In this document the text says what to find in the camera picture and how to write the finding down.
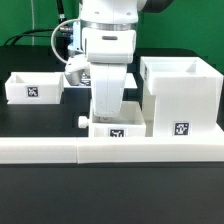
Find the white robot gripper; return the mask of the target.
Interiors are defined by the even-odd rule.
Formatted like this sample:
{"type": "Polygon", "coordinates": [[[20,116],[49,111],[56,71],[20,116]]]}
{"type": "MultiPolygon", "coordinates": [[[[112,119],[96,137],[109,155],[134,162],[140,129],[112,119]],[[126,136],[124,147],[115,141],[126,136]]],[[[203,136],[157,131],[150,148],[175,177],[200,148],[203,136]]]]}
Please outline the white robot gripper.
{"type": "Polygon", "coordinates": [[[126,64],[90,64],[92,103],[96,116],[118,116],[126,75],[126,64]]]}

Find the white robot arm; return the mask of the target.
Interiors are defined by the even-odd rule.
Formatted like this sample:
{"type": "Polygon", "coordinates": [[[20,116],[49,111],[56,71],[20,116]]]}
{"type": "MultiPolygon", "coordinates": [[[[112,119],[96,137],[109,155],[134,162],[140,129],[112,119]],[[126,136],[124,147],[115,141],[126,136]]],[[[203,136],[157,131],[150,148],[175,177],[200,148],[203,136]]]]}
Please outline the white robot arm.
{"type": "Polygon", "coordinates": [[[138,13],[160,13],[174,0],[80,0],[81,37],[90,66],[93,112],[117,117],[127,65],[136,47],[138,13]]]}

